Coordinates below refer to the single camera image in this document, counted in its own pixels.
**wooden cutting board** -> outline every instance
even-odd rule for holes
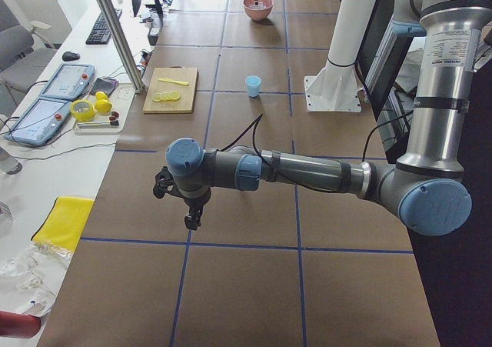
[[[197,68],[155,68],[151,83],[148,86],[147,97],[144,103],[144,114],[189,114],[193,112],[194,91],[197,85]],[[189,85],[179,85],[169,82],[160,82],[159,78],[190,82]],[[178,91],[181,93],[179,101],[155,102],[152,96],[158,92]]]

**computer mouse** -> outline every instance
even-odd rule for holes
[[[74,61],[80,58],[80,54],[77,52],[67,51],[62,56],[61,59],[63,61]]]

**small plastic cup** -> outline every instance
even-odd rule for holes
[[[248,95],[250,97],[258,97],[260,94],[261,78],[256,75],[246,77],[246,86],[248,87]]]

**yellow lemon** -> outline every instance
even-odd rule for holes
[[[106,112],[110,112],[111,111],[111,108],[113,107],[113,104],[111,104],[108,99],[98,99],[95,102],[94,107],[101,114],[105,114]]]
[[[95,99],[108,99],[108,95],[104,92],[98,91],[95,93]]]

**gray office chair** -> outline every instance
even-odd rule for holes
[[[33,29],[30,31],[20,25],[5,2],[0,0],[0,83],[6,85],[15,104],[11,89],[27,93],[56,53],[53,44],[36,32],[37,28],[51,26],[41,22],[31,22],[31,25]],[[33,50],[33,34],[52,48]]]

